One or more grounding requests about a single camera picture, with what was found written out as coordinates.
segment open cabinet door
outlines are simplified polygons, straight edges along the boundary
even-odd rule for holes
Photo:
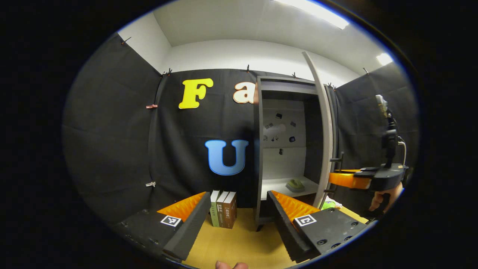
[[[302,54],[304,55],[305,60],[310,67],[310,71],[314,76],[315,88],[317,90],[317,96],[319,97],[320,114],[322,115],[322,130],[324,139],[321,164],[322,169],[320,171],[320,180],[317,188],[317,195],[315,196],[315,200],[313,203],[314,207],[319,207],[319,205],[325,198],[324,190],[327,188],[329,173],[332,169],[332,163],[330,162],[330,159],[333,158],[334,151],[334,135],[332,127],[333,116],[330,108],[329,95],[327,94],[324,85],[320,82],[315,65],[307,52],[304,51],[302,52]]]

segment black curtain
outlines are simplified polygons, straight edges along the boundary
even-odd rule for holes
[[[65,103],[63,146],[72,179],[108,223],[146,208],[148,136],[160,75],[118,34],[85,63]]]
[[[232,95],[239,82],[257,76],[291,76],[236,69],[161,75],[118,34],[80,70],[66,101],[63,146],[72,179],[88,206],[108,224],[148,208],[157,211],[191,195],[237,191],[238,206],[252,207],[253,105]],[[186,79],[211,78],[195,109],[180,110]],[[158,104],[147,110],[146,105]],[[227,142],[224,164],[235,163],[231,142],[244,139],[246,166],[220,176],[208,165],[204,143]],[[155,187],[145,184],[155,181]]]
[[[151,172],[157,187],[153,190],[152,207],[161,208],[174,201],[203,191],[222,190],[238,193],[238,207],[253,207],[254,192],[254,108],[233,100],[234,86],[257,81],[257,76],[291,76],[238,69],[204,69],[172,73],[165,76],[158,90],[158,109],[153,112],[151,127]],[[214,85],[206,88],[199,107],[179,109],[183,100],[184,80],[210,78]],[[244,169],[232,176],[221,176],[209,168],[208,140],[223,140],[223,162],[236,163],[233,140],[249,142]]]
[[[388,102],[398,125],[398,135],[407,145],[406,165],[413,169],[419,149],[419,107],[407,75],[395,63],[378,68],[336,88],[338,151],[344,152],[343,169],[375,167],[385,163],[381,137],[387,121],[382,118],[375,95]],[[397,146],[393,162],[403,162],[404,150]],[[337,187],[334,199],[362,214],[370,206],[373,192]]]

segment human hand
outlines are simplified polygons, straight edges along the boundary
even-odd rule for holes
[[[229,266],[225,262],[217,261],[216,262],[216,269],[231,269],[231,266]],[[236,263],[236,265],[234,266],[233,269],[249,269],[249,266],[247,264],[243,263],[243,262],[238,262],[238,263]]]
[[[397,200],[397,198],[400,196],[400,194],[402,193],[402,190],[403,190],[403,186],[402,186],[402,183],[400,182],[393,189],[386,190],[386,191],[376,191],[375,196],[372,199],[372,204],[369,207],[369,210],[374,211],[375,209],[377,209],[380,206],[380,204],[383,202],[383,194],[388,193],[388,194],[390,194],[390,200],[389,200],[389,204],[387,205],[387,207],[385,207],[385,209],[383,210],[383,212],[385,213],[390,208],[390,206]]]

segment yellow floor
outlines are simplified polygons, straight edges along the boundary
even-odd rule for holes
[[[197,235],[187,260],[183,261],[201,269],[213,269],[217,260],[234,266],[245,262],[249,269],[286,268],[296,265],[291,261],[274,223],[264,225],[256,232],[252,208],[238,208],[237,220],[232,229],[213,227],[208,214]],[[365,223],[352,211],[342,212]]]

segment cabinet shelf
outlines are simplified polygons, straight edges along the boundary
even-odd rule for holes
[[[291,179],[299,179],[304,185],[305,190],[303,192],[293,192],[290,191],[285,185]],[[304,177],[294,177],[294,178],[283,178],[283,179],[262,179],[262,190],[261,190],[261,201],[266,200],[267,191],[276,191],[282,194],[285,194],[290,197],[296,197],[301,195],[307,195],[311,193],[316,193],[318,185],[312,180]]]

